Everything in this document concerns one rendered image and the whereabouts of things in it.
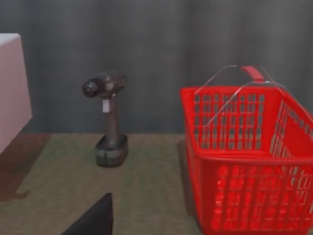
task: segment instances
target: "gray wall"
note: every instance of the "gray wall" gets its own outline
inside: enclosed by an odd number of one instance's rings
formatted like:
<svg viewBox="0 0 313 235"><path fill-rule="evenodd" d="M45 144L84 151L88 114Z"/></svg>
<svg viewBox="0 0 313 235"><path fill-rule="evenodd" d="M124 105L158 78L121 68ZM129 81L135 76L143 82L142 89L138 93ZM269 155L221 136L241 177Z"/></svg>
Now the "gray wall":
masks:
<svg viewBox="0 0 313 235"><path fill-rule="evenodd" d="M183 130L179 88L227 64L264 66L313 111L312 12L311 0L0 0L0 32L22 36L34 114L25 131L102 132L101 101L81 85L116 68L128 78L122 131L169 133Z"/></svg>

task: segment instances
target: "white label on drill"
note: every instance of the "white label on drill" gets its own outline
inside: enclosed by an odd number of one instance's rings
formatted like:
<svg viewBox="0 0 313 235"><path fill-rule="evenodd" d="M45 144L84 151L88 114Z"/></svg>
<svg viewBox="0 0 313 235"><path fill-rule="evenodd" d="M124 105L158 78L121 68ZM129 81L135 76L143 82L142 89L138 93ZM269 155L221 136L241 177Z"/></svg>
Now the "white label on drill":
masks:
<svg viewBox="0 0 313 235"><path fill-rule="evenodd" d="M102 112L103 113L109 113L110 112L110 104L109 104L109 100L104 99L102 101Z"/></svg>

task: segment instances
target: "plastic shopping basket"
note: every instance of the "plastic shopping basket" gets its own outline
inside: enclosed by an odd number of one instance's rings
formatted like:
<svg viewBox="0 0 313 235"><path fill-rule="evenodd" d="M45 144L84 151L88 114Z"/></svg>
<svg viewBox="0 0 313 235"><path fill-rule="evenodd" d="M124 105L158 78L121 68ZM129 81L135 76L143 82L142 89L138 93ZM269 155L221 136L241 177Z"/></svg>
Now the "plastic shopping basket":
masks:
<svg viewBox="0 0 313 235"><path fill-rule="evenodd" d="M252 78L242 87L180 91L199 223L206 235L306 234L313 221L312 115L255 67L240 68Z"/></svg>

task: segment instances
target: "metal wire handle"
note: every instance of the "metal wire handle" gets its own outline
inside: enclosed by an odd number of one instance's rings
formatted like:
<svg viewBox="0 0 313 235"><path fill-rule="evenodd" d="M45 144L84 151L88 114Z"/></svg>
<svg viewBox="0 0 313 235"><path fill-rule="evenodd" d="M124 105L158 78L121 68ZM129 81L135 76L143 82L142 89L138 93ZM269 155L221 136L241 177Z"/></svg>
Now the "metal wire handle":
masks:
<svg viewBox="0 0 313 235"><path fill-rule="evenodd" d="M210 79L207 80L206 83L204 83L199 89L197 89L195 91L195 94L198 94L207 84L209 84L219 73L221 73L223 70L225 70L226 68L237 68L240 67L242 70L244 70L245 72L247 72L250 76L251 73L249 73L249 69L251 69L251 66L237 66L237 65L227 65L224 66L223 68L221 68L216 74L214 74ZM278 91L282 94L282 96L285 96L285 94L283 93L283 91L281 90L281 88L283 88L285 91L287 91L292 98L298 103L299 107L302 109L302 111L306 114L306 116L310 119L310 121L313 122L313 117L312 115L300 104L300 102L292 95L292 93L283 85L276 83L272 77L270 76L270 74L265 70L265 68L263 68L262 66L260 66L260 68L262 69L262 71L267 75L267 77L271 80L271 81L265 81L263 76L255 69L255 72L258 76L257 77L253 77L253 81L244 84L243 86L241 86L231 97L230 99L217 111L217 113L206 123L205 127L207 127L221 112L222 110L224 110L229 104L230 102L238 95L238 93L244 88L247 87L249 85L274 85Z"/></svg>

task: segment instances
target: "brown table surface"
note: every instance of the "brown table surface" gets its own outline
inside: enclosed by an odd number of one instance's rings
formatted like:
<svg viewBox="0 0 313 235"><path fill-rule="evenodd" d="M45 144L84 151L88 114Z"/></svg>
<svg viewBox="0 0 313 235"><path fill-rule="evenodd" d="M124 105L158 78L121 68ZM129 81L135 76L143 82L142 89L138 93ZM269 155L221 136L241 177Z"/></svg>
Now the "brown table surface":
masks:
<svg viewBox="0 0 313 235"><path fill-rule="evenodd" d="M0 234L58 235L113 193L114 235L199 235L186 212L182 135L129 135L118 168L95 164L99 134L20 134L0 154Z"/></svg>

